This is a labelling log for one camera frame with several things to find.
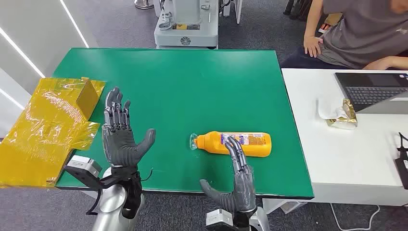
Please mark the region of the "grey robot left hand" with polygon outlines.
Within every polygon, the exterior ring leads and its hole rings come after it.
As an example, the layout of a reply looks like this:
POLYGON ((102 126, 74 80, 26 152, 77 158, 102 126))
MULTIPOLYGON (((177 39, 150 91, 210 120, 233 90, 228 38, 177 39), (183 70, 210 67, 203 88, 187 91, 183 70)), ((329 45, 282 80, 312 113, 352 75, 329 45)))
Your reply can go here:
POLYGON ((130 125, 130 100, 122 103, 119 87, 111 89, 105 98, 102 142, 104 154, 112 166, 135 167, 153 146, 156 130, 146 131, 144 139, 136 143, 130 125))

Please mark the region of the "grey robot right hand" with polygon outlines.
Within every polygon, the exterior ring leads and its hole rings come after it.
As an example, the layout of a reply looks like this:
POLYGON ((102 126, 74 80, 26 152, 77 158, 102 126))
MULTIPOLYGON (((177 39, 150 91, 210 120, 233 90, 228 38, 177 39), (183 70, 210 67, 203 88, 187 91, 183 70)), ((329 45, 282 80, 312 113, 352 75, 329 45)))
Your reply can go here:
POLYGON ((233 167, 233 190, 219 192, 205 179, 200 180, 202 191, 224 210, 229 212, 252 212, 257 209, 253 169, 247 164, 241 144, 233 137, 224 143, 229 151, 233 167))

